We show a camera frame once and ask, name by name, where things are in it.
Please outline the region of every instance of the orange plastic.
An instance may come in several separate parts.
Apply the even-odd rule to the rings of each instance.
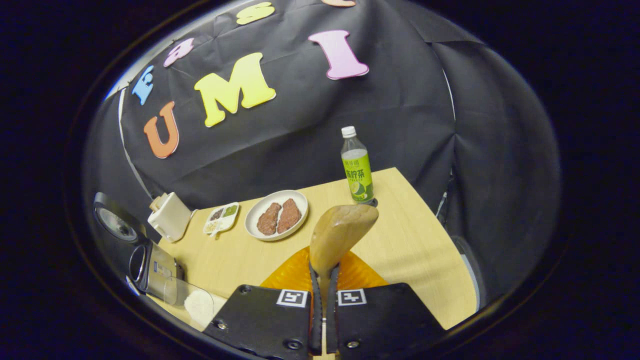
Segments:
[[[384,285],[389,285],[389,283],[351,251],[347,252],[340,260],[338,290],[373,288]],[[260,286],[313,293],[309,274],[309,247],[305,247],[293,254]]]

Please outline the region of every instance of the letter m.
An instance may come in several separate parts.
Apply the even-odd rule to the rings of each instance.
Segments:
[[[276,97],[276,90],[267,85],[262,75],[261,58],[262,53],[253,53],[238,59],[229,81],[212,73],[196,83],[193,88],[202,95],[207,113],[204,124],[207,127],[225,120],[225,112],[218,108],[217,102],[230,113],[236,113],[240,89],[243,94],[242,106],[247,109]]]

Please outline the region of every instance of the light wood tabletop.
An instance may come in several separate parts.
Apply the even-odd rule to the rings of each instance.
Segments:
[[[474,285],[455,245],[398,169],[374,172],[372,178],[380,217],[351,251],[389,283],[409,284],[444,329],[457,325],[476,311],[477,304]],[[308,246],[326,210],[354,204],[346,179],[298,191],[307,197],[309,214],[283,240],[260,241],[246,231],[246,214],[260,201],[253,199],[240,202],[235,225],[217,240],[203,233],[213,209],[209,208],[193,214],[181,240],[163,239],[159,246],[182,264],[187,282],[229,298],[241,284],[259,285],[289,256]]]

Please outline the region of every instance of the meat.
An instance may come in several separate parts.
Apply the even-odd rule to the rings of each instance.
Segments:
[[[265,235],[273,235],[278,223],[278,212],[282,207],[277,202],[272,202],[267,211],[258,219],[258,230]]]
[[[300,210],[296,206],[293,199],[289,199],[282,204],[282,214],[278,223],[278,234],[282,234],[289,230],[296,222],[300,220]]]

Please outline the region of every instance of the foam letter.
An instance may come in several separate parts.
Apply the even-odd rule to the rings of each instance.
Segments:
[[[323,3],[331,6],[339,6],[342,8],[356,5],[355,1],[345,1],[345,0],[322,0]]]
[[[362,76],[369,72],[369,67],[358,61],[347,42],[348,31],[331,30],[316,33],[309,40],[317,42],[322,47],[326,59],[329,61],[329,71],[326,76],[331,80]]]
[[[140,105],[144,105],[147,101],[147,97],[153,90],[154,85],[151,81],[154,79],[154,76],[150,74],[151,70],[154,69],[154,66],[151,65],[148,67],[143,73],[142,76],[138,79],[136,86],[133,87],[132,94],[136,94],[140,98]]]
[[[180,141],[178,125],[176,125],[175,117],[173,116],[174,105],[175,102],[170,101],[160,110],[160,116],[164,118],[166,129],[169,131],[169,140],[167,140],[166,143],[162,143],[158,135],[158,129],[156,127],[158,117],[151,118],[145,125],[145,134],[147,134],[147,140],[149,141],[149,145],[151,145],[151,151],[161,159],[165,159],[167,156],[173,154],[178,148]]]
[[[240,89],[244,108],[252,108],[276,97],[276,90],[267,85],[262,75],[261,58],[261,53],[253,53],[238,59],[228,82],[211,73],[194,85],[193,88],[199,90],[202,95],[204,110],[207,113],[204,124],[207,127],[225,120],[225,112],[218,108],[216,101],[230,113],[236,113]]]
[[[271,5],[271,3],[259,3],[256,5],[251,5],[248,8],[240,10],[240,12],[236,15],[236,17],[238,18],[236,22],[240,25],[245,25],[250,22],[263,19],[271,15],[274,11],[276,11],[276,9]]]
[[[191,49],[193,49],[193,38],[188,38],[187,40],[178,44],[178,46],[174,47],[171,51],[169,51],[169,55],[166,57],[164,61],[164,67],[169,67],[171,64],[175,63],[175,60],[181,59],[185,57]]]

